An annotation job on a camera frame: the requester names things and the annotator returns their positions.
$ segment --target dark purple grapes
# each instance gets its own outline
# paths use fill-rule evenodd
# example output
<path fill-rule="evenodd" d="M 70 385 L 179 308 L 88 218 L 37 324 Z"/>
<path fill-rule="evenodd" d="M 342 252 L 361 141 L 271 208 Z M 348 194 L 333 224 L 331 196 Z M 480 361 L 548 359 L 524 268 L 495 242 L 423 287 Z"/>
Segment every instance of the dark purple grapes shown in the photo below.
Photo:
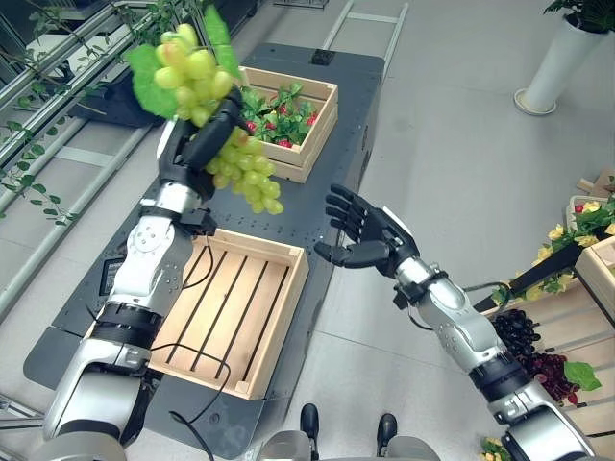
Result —
<path fill-rule="evenodd" d="M 498 336 L 518 359 L 531 355 L 534 352 L 531 343 L 540 339 L 540 335 L 534 333 L 533 325 L 534 322 L 527 318 L 526 312 L 519 309 L 510 309 L 493 320 Z"/>

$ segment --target wooden crate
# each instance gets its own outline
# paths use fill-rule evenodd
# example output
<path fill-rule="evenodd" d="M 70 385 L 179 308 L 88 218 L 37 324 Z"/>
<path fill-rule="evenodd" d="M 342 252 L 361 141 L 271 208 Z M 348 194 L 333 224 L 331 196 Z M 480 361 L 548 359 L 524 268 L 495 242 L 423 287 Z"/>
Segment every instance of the wooden crate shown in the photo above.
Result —
<path fill-rule="evenodd" d="M 615 237 L 583 250 L 575 269 L 600 300 L 611 319 L 615 319 Z"/>
<path fill-rule="evenodd" d="M 615 429 L 615 329 L 577 280 L 564 293 L 549 294 L 534 302 L 512 303 L 523 309 L 534 322 L 541 340 L 534 343 L 538 352 L 566 355 L 573 362 L 594 367 L 603 387 L 578 392 L 578 405 L 565 401 L 564 411 L 586 434 Z M 590 439 L 602 456 L 613 456 L 612 435 Z"/>
<path fill-rule="evenodd" d="M 318 117 L 303 144 L 286 148 L 263 142 L 264 153 L 276 165 L 275 176 L 295 182 L 306 182 L 325 142 L 337 123 L 337 85 L 293 77 L 252 67 L 239 67 L 242 81 L 269 100 L 278 94 L 281 85 L 303 85 L 298 101 L 310 101 L 318 110 Z"/>
<path fill-rule="evenodd" d="M 224 392 L 262 399 L 308 276 L 304 249 L 218 230 L 195 240 L 185 266 L 186 288 L 167 316 L 153 348 L 180 343 L 225 360 L 231 376 Z M 226 370 L 183 348 L 153 353 L 150 368 L 218 389 Z"/>

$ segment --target gray floor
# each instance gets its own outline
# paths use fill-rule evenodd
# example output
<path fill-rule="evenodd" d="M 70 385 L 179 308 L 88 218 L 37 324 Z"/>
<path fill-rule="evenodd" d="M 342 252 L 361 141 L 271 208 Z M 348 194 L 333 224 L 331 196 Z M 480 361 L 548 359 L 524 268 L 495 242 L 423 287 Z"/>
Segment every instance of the gray floor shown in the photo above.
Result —
<path fill-rule="evenodd" d="M 396 15 L 403 1 L 356 3 L 355 11 Z M 424 257 L 460 284 L 510 278 L 561 222 L 578 178 L 594 179 L 613 164 L 613 38 L 573 78 L 554 115 L 532 118 L 513 107 L 511 95 L 530 81 L 554 35 L 558 17 L 541 14 L 549 2 L 409 3 L 361 192 L 395 210 Z M 344 4 L 331 0 L 324 12 L 266 5 L 235 47 L 245 56 L 260 41 L 320 46 Z M 391 31 L 350 23 L 332 48 L 383 56 Z M 0 393 L 43 410 L 49 405 L 51 392 L 28 381 L 21 363 L 154 178 L 155 144 L 154 133 L 0 325 Z M 4 232 L 0 227 L 2 255 L 18 261 L 32 237 Z M 334 272 L 283 427 L 297 428 L 301 407 L 313 401 L 322 457 L 367 455 L 380 414 L 392 411 L 403 433 L 424 438 L 443 460 L 475 459 L 479 437 L 501 429 L 434 338 L 393 306 L 391 288 L 375 271 Z M 0 445 L 23 453 L 37 443 L 36 435 L 0 435 Z M 204 459 L 150 431 L 128 453 L 131 460 Z"/>

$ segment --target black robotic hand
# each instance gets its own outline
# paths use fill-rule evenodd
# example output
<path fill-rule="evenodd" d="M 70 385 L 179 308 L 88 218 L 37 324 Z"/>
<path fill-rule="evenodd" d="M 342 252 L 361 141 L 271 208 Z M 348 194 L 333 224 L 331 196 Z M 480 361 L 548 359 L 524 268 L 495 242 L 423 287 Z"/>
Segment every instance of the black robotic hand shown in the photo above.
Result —
<path fill-rule="evenodd" d="M 331 192 L 325 199 L 331 225 L 356 243 L 347 247 L 316 243 L 314 251 L 328 262 L 349 268 L 375 266 L 394 278 L 404 259 L 419 255 L 414 239 L 393 213 L 370 205 L 343 185 L 332 184 Z"/>

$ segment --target artificial flower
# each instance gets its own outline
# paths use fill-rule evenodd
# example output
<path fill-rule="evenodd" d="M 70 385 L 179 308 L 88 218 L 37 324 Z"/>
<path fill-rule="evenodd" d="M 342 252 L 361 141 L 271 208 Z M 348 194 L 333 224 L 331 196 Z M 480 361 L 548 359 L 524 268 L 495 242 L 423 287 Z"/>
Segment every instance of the artificial flower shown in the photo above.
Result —
<path fill-rule="evenodd" d="M 529 290 L 526 291 L 526 300 L 528 301 L 537 301 L 544 295 L 542 291 L 542 285 L 534 285 Z"/>
<path fill-rule="evenodd" d="M 561 291 L 566 291 L 566 286 L 568 285 L 568 283 L 573 281 L 573 278 L 574 276 L 572 274 L 562 274 L 561 276 L 559 276 L 559 279 L 557 279 L 557 283 L 561 285 Z"/>
<path fill-rule="evenodd" d="M 595 235 L 584 235 L 583 237 L 575 237 L 575 241 L 579 243 L 581 247 L 591 247 L 592 245 L 598 243 L 600 240 L 598 240 Z"/>
<path fill-rule="evenodd" d="M 564 228 L 562 228 L 561 224 L 558 224 L 557 226 L 555 226 L 555 229 L 553 229 L 547 235 L 549 236 L 550 240 L 557 240 L 563 234 L 564 234 Z"/>
<path fill-rule="evenodd" d="M 542 261 L 544 261 L 549 256 L 551 256 L 553 253 L 554 253 L 554 247 L 551 247 L 551 246 L 549 246 L 549 247 L 542 247 L 540 250 L 538 250 L 538 256 L 536 257 L 536 260 L 531 263 L 531 265 L 532 266 L 537 266 Z"/>
<path fill-rule="evenodd" d="M 583 213 L 593 213 L 599 209 L 600 204 L 598 202 L 586 202 L 585 205 L 583 205 Z"/>

